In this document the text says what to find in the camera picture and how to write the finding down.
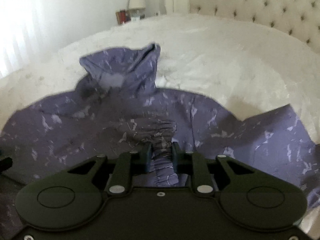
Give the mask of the purple patterned hooded garment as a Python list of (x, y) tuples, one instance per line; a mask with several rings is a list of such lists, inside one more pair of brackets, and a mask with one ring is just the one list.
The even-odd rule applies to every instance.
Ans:
[(238, 120), (157, 88), (161, 49), (80, 59), (1, 132), (1, 239), (308, 239), (319, 146), (290, 105)]

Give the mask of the white bed duvet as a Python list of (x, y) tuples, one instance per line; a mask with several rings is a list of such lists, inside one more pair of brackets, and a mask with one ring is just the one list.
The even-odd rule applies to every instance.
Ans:
[(22, 227), (18, 191), (101, 155), (153, 144), (135, 186), (177, 187), (170, 148), (231, 157), (299, 187), (319, 237), (319, 54), (264, 25), (186, 14), (76, 41), (1, 79), (1, 231)]

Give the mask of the white table lamp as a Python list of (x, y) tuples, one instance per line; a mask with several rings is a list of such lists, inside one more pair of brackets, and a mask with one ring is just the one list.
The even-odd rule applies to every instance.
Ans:
[(131, 21), (141, 20), (146, 9), (145, 0), (129, 0), (128, 10)]

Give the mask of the cream tufted headboard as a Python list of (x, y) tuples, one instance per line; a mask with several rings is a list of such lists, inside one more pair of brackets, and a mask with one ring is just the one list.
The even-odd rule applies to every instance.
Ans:
[(167, 14), (200, 14), (266, 25), (319, 52), (319, 0), (165, 0)]

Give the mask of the red picture frame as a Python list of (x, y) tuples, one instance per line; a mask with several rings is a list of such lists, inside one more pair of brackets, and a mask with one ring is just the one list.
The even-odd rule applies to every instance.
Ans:
[(118, 25), (125, 24), (131, 20), (130, 14), (127, 10), (116, 11), (116, 18)]

